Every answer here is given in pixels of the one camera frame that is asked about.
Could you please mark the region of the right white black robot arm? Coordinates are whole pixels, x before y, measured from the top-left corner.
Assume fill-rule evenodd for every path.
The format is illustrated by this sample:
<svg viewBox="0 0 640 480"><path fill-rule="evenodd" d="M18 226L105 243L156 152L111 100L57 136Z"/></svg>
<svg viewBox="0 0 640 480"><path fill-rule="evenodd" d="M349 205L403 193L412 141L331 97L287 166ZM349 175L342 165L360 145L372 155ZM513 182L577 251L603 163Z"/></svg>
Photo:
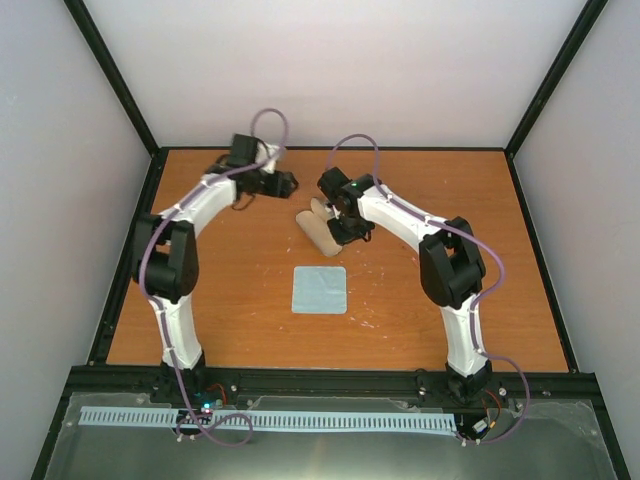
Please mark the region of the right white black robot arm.
<svg viewBox="0 0 640 480"><path fill-rule="evenodd" d="M417 253L422 289L440 308L445 326L448 389L458 402L470 401L487 385L492 366L478 309L486 267L469 223L419 210L370 174L350 179L332 167L317 185L325 199L312 211L320 214L332 246L368 242L379 226Z"/></svg>

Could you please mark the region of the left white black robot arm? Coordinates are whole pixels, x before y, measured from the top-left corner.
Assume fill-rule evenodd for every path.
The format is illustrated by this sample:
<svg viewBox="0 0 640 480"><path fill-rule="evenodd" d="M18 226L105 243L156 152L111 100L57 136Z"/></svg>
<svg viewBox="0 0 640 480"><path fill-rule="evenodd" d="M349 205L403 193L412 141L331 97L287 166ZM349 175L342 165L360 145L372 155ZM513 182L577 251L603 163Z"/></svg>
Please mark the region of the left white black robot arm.
<svg viewBox="0 0 640 480"><path fill-rule="evenodd" d="M223 210L244 196L288 198L298 188L294 175L277 169L284 144L236 134L196 185L158 214L144 214L134 231L131 275L156 317L163 347L162 367L175 375L172 388L186 402L208 390L204 352L197 338L192 294L199 278L197 238Z"/></svg>

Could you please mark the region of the light blue cleaning cloth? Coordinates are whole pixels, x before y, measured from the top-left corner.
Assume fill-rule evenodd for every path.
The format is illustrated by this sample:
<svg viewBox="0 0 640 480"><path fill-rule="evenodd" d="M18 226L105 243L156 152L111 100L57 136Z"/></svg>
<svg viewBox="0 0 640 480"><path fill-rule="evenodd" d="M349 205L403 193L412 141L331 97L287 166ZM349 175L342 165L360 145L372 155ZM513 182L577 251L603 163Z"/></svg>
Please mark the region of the light blue cleaning cloth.
<svg viewBox="0 0 640 480"><path fill-rule="evenodd" d="M344 267L297 266L293 272L291 311L296 314L347 312L347 274Z"/></svg>

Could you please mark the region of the brown striped glasses case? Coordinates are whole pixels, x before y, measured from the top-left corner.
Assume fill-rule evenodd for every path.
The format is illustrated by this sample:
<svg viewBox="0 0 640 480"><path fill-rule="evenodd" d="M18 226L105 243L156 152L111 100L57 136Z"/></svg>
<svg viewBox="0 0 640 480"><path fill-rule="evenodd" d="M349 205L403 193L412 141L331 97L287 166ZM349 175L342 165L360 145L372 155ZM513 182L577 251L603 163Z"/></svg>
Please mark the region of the brown striped glasses case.
<svg viewBox="0 0 640 480"><path fill-rule="evenodd" d="M333 238L328 222L335 219L333 209L327 202L312 197L310 208L299 212L295 221L307 238L326 257L334 257L342 251Z"/></svg>

